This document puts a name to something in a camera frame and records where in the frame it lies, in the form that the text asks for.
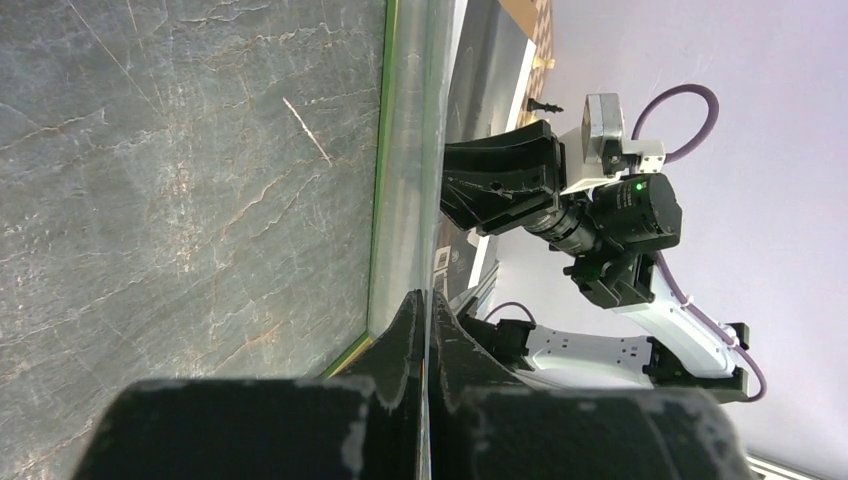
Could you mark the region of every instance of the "white scratch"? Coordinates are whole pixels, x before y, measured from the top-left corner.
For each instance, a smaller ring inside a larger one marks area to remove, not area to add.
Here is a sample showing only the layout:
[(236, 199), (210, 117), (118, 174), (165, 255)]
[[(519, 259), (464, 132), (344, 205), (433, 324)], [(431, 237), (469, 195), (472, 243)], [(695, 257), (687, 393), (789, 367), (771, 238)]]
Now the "white scratch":
[(286, 106), (289, 107), (289, 110), (292, 111), (292, 114), (294, 114), (295, 118), (297, 118), (297, 121), (300, 122), (300, 126), (303, 127), (303, 131), (306, 132), (307, 135), (309, 135), (309, 139), (312, 140), (312, 143), (314, 143), (315, 146), (318, 147), (318, 150), (321, 152), (321, 155), (324, 157), (324, 160), (326, 160), (327, 163), (329, 163), (332, 167), (333, 161), (330, 159), (330, 156), (327, 155), (327, 152), (325, 152), (321, 144), (318, 143), (318, 140), (315, 138), (315, 135), (312, 134), (312, 130), (309, 130), (309, 127), (306, 126), (306, 122), (303, 121), (303, 119), (300, 117), (300, 114), (297, 113), (297, 110), (294, 109), (294, 107), (286, 97), (283, 97), (283, 102), (285, 102)]

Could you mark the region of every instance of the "gray panel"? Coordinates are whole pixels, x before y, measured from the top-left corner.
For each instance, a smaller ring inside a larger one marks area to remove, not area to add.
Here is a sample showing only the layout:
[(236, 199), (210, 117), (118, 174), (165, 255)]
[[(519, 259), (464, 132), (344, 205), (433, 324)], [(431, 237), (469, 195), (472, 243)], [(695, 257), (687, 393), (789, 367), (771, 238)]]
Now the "gray panel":
[(4, 1), (0, 478), (149, 376), (319, 372), (365, 329), (385, 2)]

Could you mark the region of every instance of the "green edge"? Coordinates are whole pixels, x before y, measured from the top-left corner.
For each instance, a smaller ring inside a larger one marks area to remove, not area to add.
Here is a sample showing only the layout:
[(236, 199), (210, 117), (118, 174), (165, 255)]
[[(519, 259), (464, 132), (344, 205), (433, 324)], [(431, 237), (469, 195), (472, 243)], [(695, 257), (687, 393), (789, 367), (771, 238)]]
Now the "green edge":
[(366, 312), (365, 332), (359, 336), (333, 363), (321, 374), (321, 377), (330, 377), (340, 365), (356, 353), (360, 346), (369, 339), (368, 318), (370, 318), (371, 295), (374, 288), (374, 270), (376, 269), (377, 250), (380, 239), (380, 218), (383, 209), (383, 189), (385, 188), (385, 172), (389, 160), (389, 138), (392, 130), (394, 116), (395, 83), (393, 72), (394, 44), (397, 34), (397, 2), (398, 0), (387, 0), (386, 2), (386, 33), (383, 43), (383, 78), (380, 94), (380, 119), (377, 131), (377, 172), (374, 181), (374, 212), (371, 226), (371, 264), (369, 266), (368, 280), (368, 309)]

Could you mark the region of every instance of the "robotic arm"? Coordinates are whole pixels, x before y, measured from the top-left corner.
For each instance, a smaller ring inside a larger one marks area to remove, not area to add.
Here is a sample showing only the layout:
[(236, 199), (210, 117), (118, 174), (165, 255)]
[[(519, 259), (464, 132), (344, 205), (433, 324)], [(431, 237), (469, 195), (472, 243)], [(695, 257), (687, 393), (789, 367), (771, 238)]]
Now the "robotic arm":
[[(686, 91), (673, 90), (666, 98)], [(540, 121), (446, 145), (441, 207), (454, 224), (481, 235), (521, 227), (544, 239), (574, 257), (564, 273), (588, 301), (650, 335), (577, 335), (535, 321), (495, 326), (467, 315), (466, 330), (522, 370), (593, 369), (646, 387), (699, 386), (721, 402), (749, 400), (740, 367), (752, 363), (747, 326), (697, 315), (663, 268), (661, 251), (676, 246), (682, 230), (683, 211), (661, 173), (676, 153), (666, 154), (660, 141), (626, 139), (615, 94), (587, 96), (582, 125), (560, 137)]]

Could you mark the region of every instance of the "chess piece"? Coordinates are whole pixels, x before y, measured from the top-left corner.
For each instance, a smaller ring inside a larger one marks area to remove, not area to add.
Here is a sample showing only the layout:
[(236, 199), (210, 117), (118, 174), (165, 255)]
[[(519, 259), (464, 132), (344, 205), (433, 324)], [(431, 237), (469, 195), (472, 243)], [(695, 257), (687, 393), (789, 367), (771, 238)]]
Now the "chess piece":
[(551, 70), (554, 68), (554, 65), (556, 65), (556, 59), (553, 58), (542, 58), (537, 56), (533, 59), (533, 70), (536, 70), (537, 68)]
[(525, 109), (531, 113), (535, 112), (536, 110), (541, 110), (547, 113), (559, 113), (562, 111), (562, 107), (560, 107), (559, 105), (554, 105), (551, 103), (541, 103), (536, 101), (535, 98), (527, 99), (527, 106), (525, 107)]

